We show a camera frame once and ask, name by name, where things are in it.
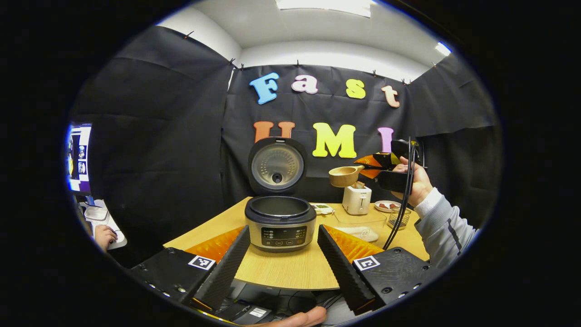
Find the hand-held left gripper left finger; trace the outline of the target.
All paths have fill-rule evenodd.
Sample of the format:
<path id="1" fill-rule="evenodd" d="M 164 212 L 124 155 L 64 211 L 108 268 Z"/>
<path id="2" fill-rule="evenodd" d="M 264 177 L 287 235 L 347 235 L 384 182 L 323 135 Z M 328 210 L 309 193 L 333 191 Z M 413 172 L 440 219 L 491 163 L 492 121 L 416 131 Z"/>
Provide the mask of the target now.
<path id="1" fill-rule="evenodd" d="M 129 273 L 162 296 L 201 311 L 217 311 L 250 245 L 241 226 L 183 251 L 167 247 Z"/>

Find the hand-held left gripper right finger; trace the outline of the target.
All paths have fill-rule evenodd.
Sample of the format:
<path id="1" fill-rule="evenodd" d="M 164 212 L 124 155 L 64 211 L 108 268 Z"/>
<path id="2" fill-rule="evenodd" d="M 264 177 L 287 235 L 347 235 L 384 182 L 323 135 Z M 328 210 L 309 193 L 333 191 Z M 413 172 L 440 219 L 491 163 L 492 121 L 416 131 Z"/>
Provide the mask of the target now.
<path id="1" fill-rule="evenodd" d="M 317 243 L 355 315 L 393 307 L 443 273 L 401 247 L 383 250 L 332 226 L 319 226 Z"/>

